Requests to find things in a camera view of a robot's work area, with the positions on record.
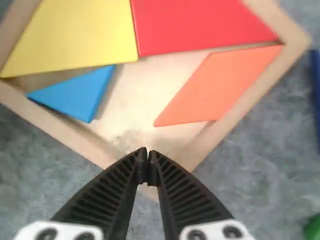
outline blue object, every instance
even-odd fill
[[[311,64],[313,75],[313,91],[316,110],[320,110],[320,52],[319,50],[311,50]]]
[[[312,75],[313,75],[313,95],[315,105],[315,124],[318,139],[320,141],[320,53],[319,50],[310,51]]]
[[[58,112],[90,123],[115,71],[116,65],[33,91],[27,97]]]

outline green object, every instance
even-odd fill
[[[304,236],[307,240],[320,240],[320,215],[312,218],[305,226]]]

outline wooden puzzle tray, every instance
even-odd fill
[[[15,0],[0,25],[0,67],[6,63],[41,0]],[[280,55],[220,120],[153,127],[154,119],[183,86],[204,58],[214,52],[272,46],[266,42],[143,57],[117,66],[96,119],[86,124],[42,107],[25,93],[88,73],[83,68],[0,79],[0,103],[70,149],[105,169],[144,146],[178,162],[188,171],[195,167],[236,126],[306,51],[311,39],[272,0],[244,3],[279,35]],[[156,200],[155,189],[140,190]]]

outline gray carpet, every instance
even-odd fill
[[[320,1],[280,3],[320,46]],[[303,57],[194,172],[257,240],[302,240],[303,225],[320,212],[309,72]],[[50,218],[100,171],[0,106],[0,239]],[[141,194],[127,238],[164,239],[159,206]]]

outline screw hole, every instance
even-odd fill
[[[54,240],[56,236],[57,230],[54,228],[47,228],[38,234],[36,240]]]
[[[92,233],[85,232],[77,236],[75,240],[95,240],[95,236]]]
[[[223,229],[223,234],[227,239],[239,239],[243,237],[242,232],[234,226],[226,226]]]
[[[199,230],[192,230],[188,233],[188,240],[207,240],[206,235]]]

